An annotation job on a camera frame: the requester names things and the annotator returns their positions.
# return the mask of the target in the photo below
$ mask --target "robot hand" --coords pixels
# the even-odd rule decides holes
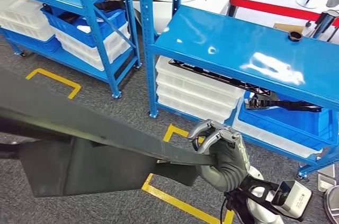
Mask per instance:
[[[205,137],[199,146],[198,138]],[[215,155],[215,167],[197,166],[201,177],[220,192],[239,187],[248,174],[249,160],[240,133],[212,120],[199,122],[187,138],[201,154]]]

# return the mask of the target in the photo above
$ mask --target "yellow floor marking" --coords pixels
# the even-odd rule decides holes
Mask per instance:
[[[167,129],[166,133],[165,134],[163,141],[168,142],[173,133],[179,134],[183,137],[186,137],[188,135],[187,131],[182,130],[177,127],[175,127],[172,124],[170,124],[168,128]],[[186,213],[190,213],[193,216],[195,216],[198,219],[203,220],[206,223],[209,224],[220,224],[220,220],[213,216],[211,216],[208,213],[201,211],[199,209],[193,207],[190,204],[180,201],[179,199],[174,198],[173,196],[168,195],[167,193],[165,193],[163,191],[156,189],[153,186],[149,185],[149,182],[152,179],[153,174],[149,174],[147,179],[145,181],[145,183],[142,186],[142,190],[148,192],[151,195],[156,196],[159,199],[164,200],[165,202],[167,202],[168,204],[174,205],[175,207],[177,207],[182,211],[185,211]],[[225,219],[223,220],[223,224],[231,224],[233,219],[233,211],[227,211]]]
[[[45,70],[45,69],[42,69],[42,68],[38,68],[38,69],[33,70],[32,72],[28,74],[26,77],[26,79],[27,79],[27,80],[31,79],[36,73],[40,73],[40,74],[45,75],[46,77],[51,77],[52,79],[73,87],[74,90],[72,90],[69,96],[67,96],[67,98],[69,98],[70,100],[74,98],[74,96],[76,96],[76,94],[77,94],[81,89],[81,86],[79,84],[77,84],[77,83],[75,83],[75,82],[72,82],[72,81],[70,81],[70,80],[68,80],[68,79],[66,79],[63,77],[60,77],[60,76],[58,76],[58,75],[56,75],[56,74]]]

